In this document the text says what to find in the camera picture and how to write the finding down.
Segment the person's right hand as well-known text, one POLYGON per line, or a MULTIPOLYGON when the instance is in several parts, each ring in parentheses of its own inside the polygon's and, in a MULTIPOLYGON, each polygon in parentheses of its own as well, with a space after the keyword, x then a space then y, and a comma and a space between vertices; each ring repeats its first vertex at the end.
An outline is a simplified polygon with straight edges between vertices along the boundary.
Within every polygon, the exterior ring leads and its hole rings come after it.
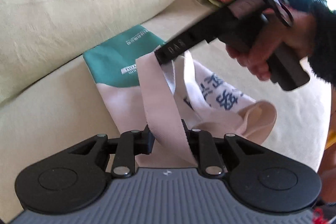
POLYGON ((226 46, 228 55, 237 60, 242 67, 260 81, 268 81, 271 77, 266 61, 274 51, 285 43, 299 59, 312 55, 317 23, 315 17, 307 12, 290 10, 294 23, 291 28, 284 26, 278 18, 270 19, 262 29, 255 44, 248 53, 242 53, 226 46))

